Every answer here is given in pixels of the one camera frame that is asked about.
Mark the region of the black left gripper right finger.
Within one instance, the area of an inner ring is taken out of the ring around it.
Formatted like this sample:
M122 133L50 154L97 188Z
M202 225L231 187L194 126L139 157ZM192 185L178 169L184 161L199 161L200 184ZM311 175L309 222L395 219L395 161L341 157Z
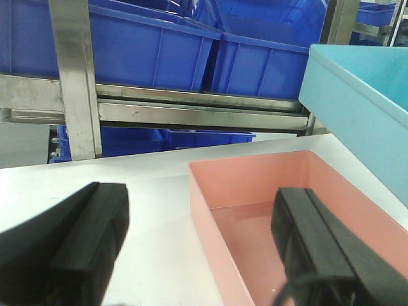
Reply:
M407 305L407 277L342 223L312 189L277 191L271 232L287 281L284 305Z

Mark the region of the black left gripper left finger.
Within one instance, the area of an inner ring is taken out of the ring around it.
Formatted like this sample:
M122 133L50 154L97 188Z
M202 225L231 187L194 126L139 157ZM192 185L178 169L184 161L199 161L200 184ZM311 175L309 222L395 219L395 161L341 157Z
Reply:
M92 182L1 233L1 305L101 305L129 228L125 184Z

